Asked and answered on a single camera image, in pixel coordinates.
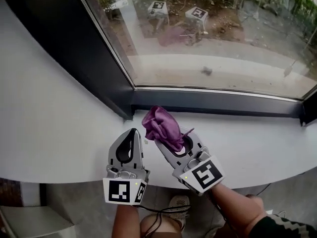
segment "purple cloth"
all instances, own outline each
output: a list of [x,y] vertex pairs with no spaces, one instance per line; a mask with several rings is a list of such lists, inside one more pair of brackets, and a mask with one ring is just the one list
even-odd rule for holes
[[175,152],[180,152],[183,149],[183,136],[185,135],[180,132],[179,125],[174,117],[164,108],[159,106],[152,107],[143,118],[142,125],[147,130],[145,138],[148,140],[157,139],[168,145]]

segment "human arm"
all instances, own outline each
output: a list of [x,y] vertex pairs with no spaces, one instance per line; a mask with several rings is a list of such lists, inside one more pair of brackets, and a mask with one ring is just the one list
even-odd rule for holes
[[235,231],[246,237],[256,223],[266,216],[263,207],[255,200],[240,195],[220,183],[211,188],[207,195],[221,208]]
[[140,238],[140,218],[136,207],[118,205],[112,238]]

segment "sleeve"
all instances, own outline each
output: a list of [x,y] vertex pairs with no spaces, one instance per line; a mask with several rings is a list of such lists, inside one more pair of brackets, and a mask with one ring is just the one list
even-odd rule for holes
[[311,238],[317,231],[309,225],[289,221],[277,215],[261,219],[251,230],[249,238]]

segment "cable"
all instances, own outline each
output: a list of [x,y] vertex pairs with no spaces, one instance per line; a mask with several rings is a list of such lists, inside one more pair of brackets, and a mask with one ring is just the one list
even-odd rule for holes
[[[154,221],[154,223],[146,230],[143,238],[145,238],[147,235],[150,235],[149,238],[151,238],[152,234],[155,233],[155,231],[161,226],[162,224],[162,213],[184,213],[184,212],[187,212],[191,206],[190,205],[183,205],[183,206],[174,206],[174,207],[168,207],[168,208],[165,208],[165,209],[162,209],[162,210],[155,210],[155,209],[151,209],[151,208],[148,208],[148,207],[145,207],[145,206],[142,206],[142,205],[135,205],[135,207],[137,208],[143,208],[145,210],[148,210],[148,211],[151,211],[151,212],[156,212],[157,213],[157,217]],[[156,222],[158,221],[158,218],[159,218],[159,224],[158,226],[149,232],[149,230],[156,224]]]
[[269,183],[263,190],[261,190],[261,192],[259,192],[256,196],[259,196],[260,194],[262,194],[272,183]]
[[[190,205],[168,207],[168,208],[165,208],[165,209],[163,209],[163,210],[154,210],[154,209],[151,209],[151,208],[147,208],[147,207],[145,207],[145,206],[142,206],[142,205],[135,205],[134,207],[143,208],[143,209],[145,209],[145,210],[148,210],[148,211],[151,211],[151,212],[156,212],[156,213],[184,213],[184,212],[187,212],[187,211],[191,208]],[[178,210],[178,211],[167,211],[167,210],[178,209],[178,208],[184,208],[184,207],[188,207],[188,209],[186,209],[186,210]]]
[[279,216],[280,217],[280,214],[282,214],[282,213],[284,213],[284,217],[283,218],[286,218],[286,211],[284,210],[284,211],[280,211],[278,214],[277,214],[277,216]]

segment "glass pane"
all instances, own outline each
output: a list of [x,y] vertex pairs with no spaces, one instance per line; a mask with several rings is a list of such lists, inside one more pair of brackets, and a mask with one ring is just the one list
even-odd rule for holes
[[317,0],[87,2],[136,86],[302,99],[316,85]]

